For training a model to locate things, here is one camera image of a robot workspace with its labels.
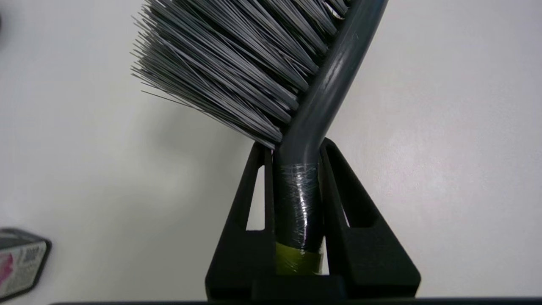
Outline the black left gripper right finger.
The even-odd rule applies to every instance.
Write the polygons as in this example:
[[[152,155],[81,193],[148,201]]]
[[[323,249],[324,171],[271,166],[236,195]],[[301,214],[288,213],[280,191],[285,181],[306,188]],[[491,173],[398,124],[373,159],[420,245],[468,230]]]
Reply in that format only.
[[[339,147],[320,147],[329,272],[350,298],[410,298],[421,276]]]

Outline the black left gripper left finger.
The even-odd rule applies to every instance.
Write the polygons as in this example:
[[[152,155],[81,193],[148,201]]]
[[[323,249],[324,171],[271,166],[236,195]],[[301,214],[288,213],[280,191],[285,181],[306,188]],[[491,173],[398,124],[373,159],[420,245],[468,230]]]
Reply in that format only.
[[[259,168],[264,169],[263,230],[247,230]],[[276,273],[271,151],[254,143],[206,274],[209,299],[250,299],[254,282]]]

